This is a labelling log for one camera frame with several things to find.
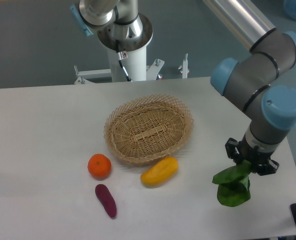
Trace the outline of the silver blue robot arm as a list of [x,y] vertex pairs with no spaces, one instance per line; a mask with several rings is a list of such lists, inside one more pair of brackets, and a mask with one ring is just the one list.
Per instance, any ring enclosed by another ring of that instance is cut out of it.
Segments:
[[[278,31],[249,0],[206,5],[250,52],[242,62],[223,60],[210,77],[211,85],[251,120],[241,141],[227,141],[227,156],[237,164],[249,161],[260,176],[274,174],[279,164],[271,156],[296,125],[296,90],[271,83],[296,65],[296,33]],[[153,27],[136,0],[80,0],[70,11],[81,31],[97,35],[106,47],[114,82],[157,79],[163,64],[156,60],[146,66]]]

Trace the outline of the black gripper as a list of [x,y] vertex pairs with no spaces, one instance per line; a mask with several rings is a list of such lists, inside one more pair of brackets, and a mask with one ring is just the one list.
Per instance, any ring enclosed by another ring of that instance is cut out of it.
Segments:
[[272,152],[261,152],[259,147],[251,147],[246,141],[230,137],[225,143],[227,157],[237,165],[243,160],[251,163],[251,171],[259,176],[275,174],[280,164],[271,159]]

